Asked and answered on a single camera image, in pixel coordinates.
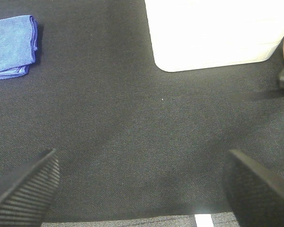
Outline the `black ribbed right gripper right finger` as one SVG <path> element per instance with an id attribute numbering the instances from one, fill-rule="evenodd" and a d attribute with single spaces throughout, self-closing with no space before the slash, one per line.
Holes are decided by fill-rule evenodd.
<path id="1" fill-rule="evenodd" d="M 241 227 L 284 227 L 284 179 L 239 150 L 229 150 L 222 186 Z"/>

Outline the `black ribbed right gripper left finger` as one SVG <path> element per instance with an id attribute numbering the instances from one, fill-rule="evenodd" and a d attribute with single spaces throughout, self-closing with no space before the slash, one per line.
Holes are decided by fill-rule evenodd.
<path id="1" fill-rule="evenodd" d="M 39 227 L 60 184 L 57 151 L 47 149 L 0 179 L 0 227 Z"/>

